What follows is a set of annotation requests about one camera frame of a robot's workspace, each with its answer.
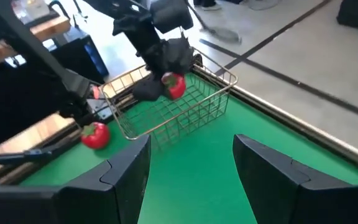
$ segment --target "wire basket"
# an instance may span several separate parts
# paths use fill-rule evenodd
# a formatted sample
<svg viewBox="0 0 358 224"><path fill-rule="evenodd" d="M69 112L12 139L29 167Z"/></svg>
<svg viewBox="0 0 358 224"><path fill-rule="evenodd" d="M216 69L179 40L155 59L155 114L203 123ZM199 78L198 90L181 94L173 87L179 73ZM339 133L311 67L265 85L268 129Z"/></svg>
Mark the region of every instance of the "wire basket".
<svg viewBox="0 0 358 224"><path fill-rule="evenodd" d="M195 54L199 57L194 58L201 58L202 55L205 62L194 62L193 70L197 75L185 75L186 91L177 100L172 101L164 96L155 102L137 102L134 99L131 86L150 73L145 65L124 73L101 87L126 139L136 140L144 134L151 134L155 139L154 146L162 148L226 112L229 91L237 83L237 77L199 50L195 49ZM226 72L221 76L213 74L205 65L207 61L210 66L222 68Z"/></svg>

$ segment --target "green table surface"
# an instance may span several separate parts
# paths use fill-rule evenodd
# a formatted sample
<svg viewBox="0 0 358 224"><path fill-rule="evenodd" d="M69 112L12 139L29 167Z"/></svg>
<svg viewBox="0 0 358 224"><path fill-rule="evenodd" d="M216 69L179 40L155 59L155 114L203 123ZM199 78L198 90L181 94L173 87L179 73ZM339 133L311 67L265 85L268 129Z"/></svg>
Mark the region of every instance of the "green table surface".
<svg viewBox="0 0 358 224"><path fill-rule="evenodd" d="M22 185L64 184L129 144L115 121L108 125L112 141L106 149L95 152L77 144ZM245 134L317 170L358 184L356 166L230 97L224 115L163 151L153 150L139 223L256 223L232 155L235 134Z"/></svg>

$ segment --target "metal wire basket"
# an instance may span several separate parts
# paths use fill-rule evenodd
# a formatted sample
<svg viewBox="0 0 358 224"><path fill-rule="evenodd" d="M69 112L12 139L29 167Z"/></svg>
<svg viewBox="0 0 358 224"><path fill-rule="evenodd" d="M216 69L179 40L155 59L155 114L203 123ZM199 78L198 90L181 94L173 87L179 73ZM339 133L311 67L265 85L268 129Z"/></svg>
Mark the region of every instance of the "metal wire basket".
<svg viewBox="0 0 358 224"><path fill-rule="evenodd" d="M124 73L101 87L106 102L119 125L119 129L128 140L136 140L144 134L151 134L154 146L173 144L180 137L211 122L226 112L229 91L237 83L237 77L223 66L195 49L202 61L195 61L193 70L197 72L185 75L186 91L177 100L161 96L155 102L137 102L131 94L135 82L149 75L145 65ZM217 76L206 64L224 69Z"/></svg>

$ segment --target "concrete floor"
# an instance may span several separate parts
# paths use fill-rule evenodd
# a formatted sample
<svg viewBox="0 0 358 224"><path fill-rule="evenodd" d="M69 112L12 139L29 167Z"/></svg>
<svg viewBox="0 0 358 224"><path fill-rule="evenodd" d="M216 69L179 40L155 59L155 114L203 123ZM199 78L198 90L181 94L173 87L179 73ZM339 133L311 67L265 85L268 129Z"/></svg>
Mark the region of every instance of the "concrete floor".
<svg viewBox="0 0 358 224"><path fill-rule="evenodd" d="M70 0L61 2L67 8L72 8ZM321 2L283 0L278 6L266 11L253 11L246 5L221 2L222 11L200 12L211 25L238 30L243 39L241 45L223 43L200 33L198 22L186 34L194 47L213 60L227 65ZM358 30L336 23L340 2L332 0L256 51L249 59L358 106ZM124 35L111 36L111 18L95 12L84 2L79 1L79 4L89 15L88 23L81 24L81 28L92 36L106 62L110 78L142 64L142 60L134 56L135 50ZM106 26L102 30L96 27L101 21ZM179 31L174 30L164 37L176 35L179 35ZM200 43L200 38L227 49L230 55ZM237 62L230 67L230 71L238 75L240 87L358 147L358 114L238 59ZM212 71L219 70L211 62L206 66Z"/></svg>

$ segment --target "shoe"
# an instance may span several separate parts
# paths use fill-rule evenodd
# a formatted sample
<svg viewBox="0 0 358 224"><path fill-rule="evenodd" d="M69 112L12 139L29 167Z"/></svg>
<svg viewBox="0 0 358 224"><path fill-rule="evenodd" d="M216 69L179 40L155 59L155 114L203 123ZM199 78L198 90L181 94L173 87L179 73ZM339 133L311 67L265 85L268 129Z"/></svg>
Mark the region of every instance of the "shoe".
<svg viewBox="0 0 358 224"><path fill-rule="evenodd" d="M221 10L222 6L220 6L219 4L215 4L213 6L210 7L201 7L204 11L217 11L217 10Z"/></svg>

